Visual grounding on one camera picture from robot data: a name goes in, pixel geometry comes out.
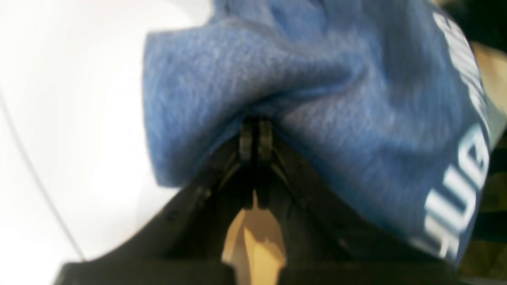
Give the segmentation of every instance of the blue fabric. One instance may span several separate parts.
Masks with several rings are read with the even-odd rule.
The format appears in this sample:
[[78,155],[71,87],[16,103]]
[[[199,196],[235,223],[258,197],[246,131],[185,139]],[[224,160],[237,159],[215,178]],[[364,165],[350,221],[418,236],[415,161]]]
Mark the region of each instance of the blue fabric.
[[[487,132],[434,20],[441,12],[422,0],[214,6],[202,27],[147,38],[144,115],[158,183],[185,185],[245,116],[264,115],[360,215],[437,254],[424,232],[428,193],[458,163],[467,131]],[[459,263],[472,227],[442,258]]]

